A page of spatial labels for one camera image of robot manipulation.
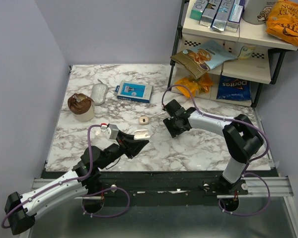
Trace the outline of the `white earbud charging case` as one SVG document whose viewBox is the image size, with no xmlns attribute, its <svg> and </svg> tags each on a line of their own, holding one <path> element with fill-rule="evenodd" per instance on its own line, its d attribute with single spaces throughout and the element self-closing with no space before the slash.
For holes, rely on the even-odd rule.
<svg viewBox="0 0 298 238">
<path fill-rule="evenodd" d="M 135 140 L 149 140 L 150 133 L 148 129 L 138 129 L 134 132 Z"/>
</svg>

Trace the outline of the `beige earbud charging case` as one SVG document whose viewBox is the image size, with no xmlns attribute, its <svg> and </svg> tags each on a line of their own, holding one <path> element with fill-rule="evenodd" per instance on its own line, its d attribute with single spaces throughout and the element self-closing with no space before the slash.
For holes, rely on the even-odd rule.
<svg viewBox="0 0 298 238">
<path fill-rule="evenodd" d="M 149 124 L 149 118 L 147 116 L 142 116 L 139 118 L 140 125 L 147 125 Z"/>
</svg>

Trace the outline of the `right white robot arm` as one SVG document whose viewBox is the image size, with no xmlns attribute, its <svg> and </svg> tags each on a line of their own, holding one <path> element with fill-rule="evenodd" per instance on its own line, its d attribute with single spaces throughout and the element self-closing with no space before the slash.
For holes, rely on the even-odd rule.
<svg viewBox="0 0 298 238">
<path fill-rule="evenodd" d="M 264 145 L 258 128 L 251 123 L 246 115 L 239 114 L 235 118 L 225 118 L 207 114 L 195 107 L 186 110 L 176 100 L 170 101 L 162 108 L 169 114 L 163 123 L 173 138 L 191 129 L 201 129 L 220 135 L 225 139 L 231 158 L 220 176 L 218 184 L 222 193 L 232 193 L 250 159 Z"/>
</svg>

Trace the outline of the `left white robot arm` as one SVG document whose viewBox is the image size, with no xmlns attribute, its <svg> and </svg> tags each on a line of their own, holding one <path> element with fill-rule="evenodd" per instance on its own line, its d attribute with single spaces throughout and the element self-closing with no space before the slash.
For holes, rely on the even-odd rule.
<svg viewBox="0 0 298 238">
<path fill-rule="evenodd" d="M 102 195 L 105 189 L 99 179 L 101 169 L 123 155 L 134 158 L 149 143 L 147 129 L 126 134 L 114 124 L 102 124 L 100 128 L 108 132 L 109 139 L 114 140 L 114 143 L 100 149 L 93 146 L 89 139 L 80 161 L 71 170 L 36 190 L 10 194 L 4 208 L 6 216 L 1 223 L 2 228 L 11 229 L 13 235 L 19 235 L 30 229 L 37 217 L 59 203 L 79 196 Z"/>
</svg>

